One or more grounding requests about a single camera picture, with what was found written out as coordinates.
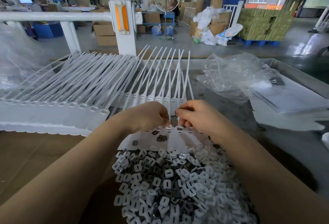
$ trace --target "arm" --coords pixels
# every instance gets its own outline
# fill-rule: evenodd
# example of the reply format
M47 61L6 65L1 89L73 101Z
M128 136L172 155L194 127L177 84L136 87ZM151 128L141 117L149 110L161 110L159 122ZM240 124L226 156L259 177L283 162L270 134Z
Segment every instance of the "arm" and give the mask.
M158 102L114 115L2 205L0 223L77 223L121 141L169 125Z
M176 115L179 124L208 134L226 150L262 223L328 222L328 202L211 105L202 100L187 101Z

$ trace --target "forearm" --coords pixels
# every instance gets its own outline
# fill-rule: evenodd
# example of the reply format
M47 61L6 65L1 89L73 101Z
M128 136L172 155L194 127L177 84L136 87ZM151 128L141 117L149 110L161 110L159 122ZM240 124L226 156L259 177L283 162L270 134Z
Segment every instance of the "forearm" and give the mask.
M226 150L263 223L327 222L328 203L256 140L233 124L212 138Z
M0 223L76 223L120 142L117 119L104 122L0 207Z

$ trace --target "blue table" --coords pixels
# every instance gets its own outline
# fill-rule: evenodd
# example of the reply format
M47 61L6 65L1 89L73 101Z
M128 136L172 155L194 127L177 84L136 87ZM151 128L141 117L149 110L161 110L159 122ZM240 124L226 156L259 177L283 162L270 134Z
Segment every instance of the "blue table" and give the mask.
M159 14L162 14L163 17L164 17L164 11L141 11L142 14L148 14L148 13L159 13ZM167 25L171 25L172 28L175 27L175 13L170 11L170 12L167 12L167 18L171 18L172 19L172 22L169 23L167 22ZM164 25L164 23L143 23L143 25Z

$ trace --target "stack of green boxes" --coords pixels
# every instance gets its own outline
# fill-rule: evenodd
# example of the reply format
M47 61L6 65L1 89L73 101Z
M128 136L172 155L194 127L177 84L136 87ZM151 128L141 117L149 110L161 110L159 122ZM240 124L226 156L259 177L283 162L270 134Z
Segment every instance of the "stack of green boxes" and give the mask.
M238 23L243 29L238 36L244 40L281 41L288 32L293 12L244 8Z

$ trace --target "person's left hand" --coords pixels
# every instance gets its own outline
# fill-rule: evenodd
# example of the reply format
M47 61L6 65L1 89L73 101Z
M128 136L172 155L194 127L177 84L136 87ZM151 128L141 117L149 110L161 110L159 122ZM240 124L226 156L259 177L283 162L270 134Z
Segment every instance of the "person's left hand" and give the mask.
M146 102L116 114L118 122L127 127L129 133L152 130L170 125L166 107L159 102Z

